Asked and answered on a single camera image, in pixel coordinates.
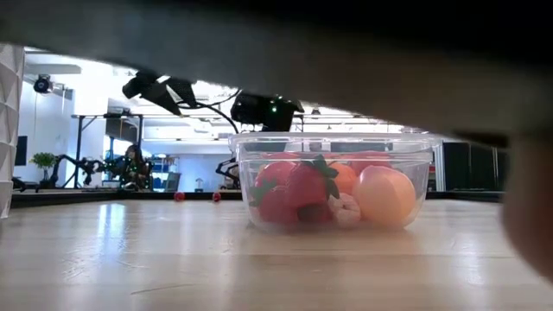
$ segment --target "chair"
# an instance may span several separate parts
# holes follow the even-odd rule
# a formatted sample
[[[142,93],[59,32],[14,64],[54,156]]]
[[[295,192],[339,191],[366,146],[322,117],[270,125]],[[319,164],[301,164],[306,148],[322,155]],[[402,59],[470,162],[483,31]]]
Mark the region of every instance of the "chair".
[[[169,173],[165,181],[165,192],[177,192],[179,190],[180,181],[181,173]]]

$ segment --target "black cabinet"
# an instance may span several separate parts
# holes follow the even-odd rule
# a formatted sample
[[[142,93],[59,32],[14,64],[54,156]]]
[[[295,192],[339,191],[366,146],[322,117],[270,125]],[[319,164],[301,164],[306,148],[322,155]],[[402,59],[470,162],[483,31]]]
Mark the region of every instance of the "black cabinet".
[[[446,191],[503,189],[507,155],[470,143],[444,143]]]

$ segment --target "camera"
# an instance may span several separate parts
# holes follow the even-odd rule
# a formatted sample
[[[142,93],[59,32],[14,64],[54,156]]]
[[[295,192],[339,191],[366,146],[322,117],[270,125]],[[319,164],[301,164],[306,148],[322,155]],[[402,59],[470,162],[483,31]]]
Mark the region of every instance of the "camera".
[[[40,94],[51,93],[54,89],[54,84],[50,81],[50,76],[47,74],[39,74],[38,80],[33,85],[35,92]]]
[[[140,94],[141,98],[159,105],[176,116],[181,116],[179,104],[187,104],[191,108],[197,106],[191,81],[169,78],[163,82],[158,82],[161,77],[161,74],[158,73],[139,71],[135,78],[132,78],[123,86],[123,94],[128,99]],[[178,98],[172,96],[168,88]]]
[[[304,112],[298,100],[241,92],[231,108],[231,118],[242,124],[261,124],[261,131],[289,131],[296,111]]]

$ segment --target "wooden table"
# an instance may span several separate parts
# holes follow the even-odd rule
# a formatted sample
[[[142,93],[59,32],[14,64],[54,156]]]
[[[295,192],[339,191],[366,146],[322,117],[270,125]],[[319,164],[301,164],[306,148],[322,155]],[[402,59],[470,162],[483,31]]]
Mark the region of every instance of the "wooden table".
[[[552,309],[498,210],[432,200],[405,232],[284,236],[240,202],[18,209],[0,222],[0,309]]]

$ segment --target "person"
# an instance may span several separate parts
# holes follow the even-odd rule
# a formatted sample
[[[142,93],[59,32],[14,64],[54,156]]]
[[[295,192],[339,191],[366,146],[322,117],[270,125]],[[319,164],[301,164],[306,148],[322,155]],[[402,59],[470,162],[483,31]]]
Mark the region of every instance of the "person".
[[[137,144],[132,144],[127,148],[125,156],[130,159],[127,169],[128,176],[124,176],[127,181],[133,181],[141,188],[149,187],[149,164],[142,157],[142,150]]]

